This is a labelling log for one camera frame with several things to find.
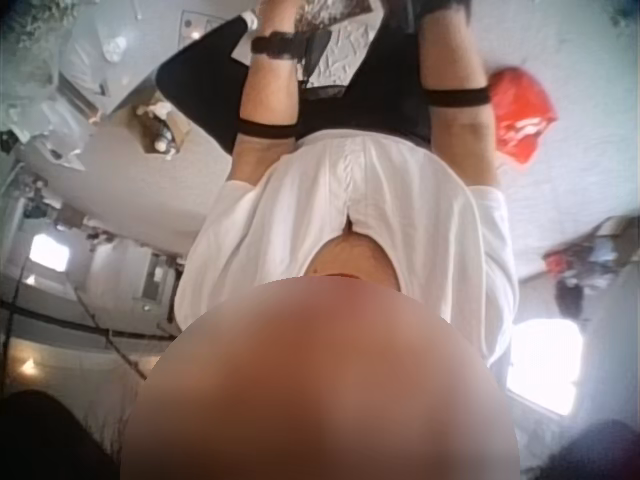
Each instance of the bright window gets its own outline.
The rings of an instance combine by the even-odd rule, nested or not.
[[[57,272],[64,272],[69,261],[69,249],[48,235],[40,234],[33,237],[29,258]]]
[[[517,325],[511,344],[509,390],[560,415],[568,415],[580,376],[583,338],[569,320]]]

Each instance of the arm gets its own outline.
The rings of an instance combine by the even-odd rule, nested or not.
[[[300,0],[268,0],[260,11],[259,35],[294,32]],[[265,125],[293,125],[298,121],[296,63],[255,55],[251,61],[240,117]],[[229,180],[257,185],[280,157],[293,152],[295,138],[266,140],[238,134]]]
[[[420,29],[420,76],[432,90],[487,86],[466,13],[452,6],[427,15]],[[491,105],[431,108],[432,147],[468,186],[496,186],[495,117]]]

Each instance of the red bag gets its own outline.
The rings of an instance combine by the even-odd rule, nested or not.
[[[519,68],[494,73],[489,88],[498,150],[527,165],[538,148],[538,139],[558,120],[555,108],[542,85]]]

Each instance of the white cloth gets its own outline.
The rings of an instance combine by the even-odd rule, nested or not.
[[[386,251],[402,293],[439,311],[488,363],[505,350],[518,283],[502,193],[467,188],[409,142],[353,131],[304,139],[257,187],[223,185],[187,258],[178,324],[243,289],[304,275],[347,217]]]

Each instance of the black strap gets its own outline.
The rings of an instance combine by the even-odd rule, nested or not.
[[[432,107],[481,107],[491,103],[489,87],[469,90],[425,90],[425,94]]]
[[[241,118],[238,122],[238,133],[254,138],[284,140],[296,137],[296,134],[298,133],[298,124],[265,125],[264,123],[251,122]]]

